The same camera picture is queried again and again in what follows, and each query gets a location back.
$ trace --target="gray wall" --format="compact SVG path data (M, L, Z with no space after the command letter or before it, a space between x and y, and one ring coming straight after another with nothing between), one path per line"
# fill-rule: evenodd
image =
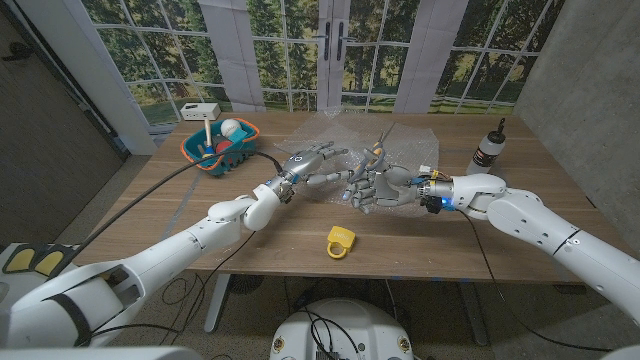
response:
M638 19L640 1L567 0L514 110L636 251Z

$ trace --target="robotic arm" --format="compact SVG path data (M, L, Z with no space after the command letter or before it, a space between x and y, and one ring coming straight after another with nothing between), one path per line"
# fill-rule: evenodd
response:
M640 263L597 237L562 219L535 194L506 186L489 174L444 176L389 181L393 166L372 168L350 185L345 200L363 212L364 205L398 206L420 200L430 212L460 210L488 220L496 229L546 252L601 293L636 325L640 321Z
M0 346L108 343L119 331L92 333L130 323L151 294L200 256L238 241L242 224L264 228L278 205L291 200L294 184L308 181L324 160L347 152L332 145L294 154L281 173L253 190L256 199L243 195L217 203L195 225L132 257L82 266L45 282L0 315Z

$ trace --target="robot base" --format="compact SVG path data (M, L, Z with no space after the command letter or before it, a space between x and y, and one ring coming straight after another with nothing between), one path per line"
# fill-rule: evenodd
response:
M412 360L413 352L407 332L391 316L363 301L333 298L307 306L309 312L333 320L349 333L358 347L356 354L351 341L335 325L327 322L333 340L330 351L329 332L325 324L315 322L320 341L335 359ZM317 317L300 311L292 314L276 331L271 343L271 360L329 360L311 337L311 320Z

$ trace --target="bubble wrap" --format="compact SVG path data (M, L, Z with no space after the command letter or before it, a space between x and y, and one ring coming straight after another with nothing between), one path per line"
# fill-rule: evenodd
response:
M437 168L438 139L431 129L413 128L340 107L317 112L286 140L275 145L290 154L329 141L334 142L335 148L349 149L348 154L325 161L316 171L317 174L330 174L358 166L364 158L364 149L371 149L382 133L386 135L383 144L385 160L389 164L403 166L415 176L418 175L420 165ZM342 200L346 187L346 181L340 180L315 187L300 185L296 186L295 191L315 200L351 206L350 201ZM371 213L401 217L419 217L427 213L419 201L397 207L374 204L369 207Z

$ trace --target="door handle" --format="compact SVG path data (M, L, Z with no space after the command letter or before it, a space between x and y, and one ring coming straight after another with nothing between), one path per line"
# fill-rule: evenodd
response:
M331 30L331 23L327 21L325 26L324 35L314 35L314 39L324 39L324 60L329 60L329 31Z
M3 61L17 61L28 59L33 54L33 49L27 45L19 42L12 42L9 44L9 51L12 55L3 56Z
M342 58L342 41L346 41L346 42L350 42L350 41L356 41L356 38L352 38L349 36L342 36L342 34L344 33L344 23L341 22L340 26L338 26L338 57L336 60L340 61L340 59Z

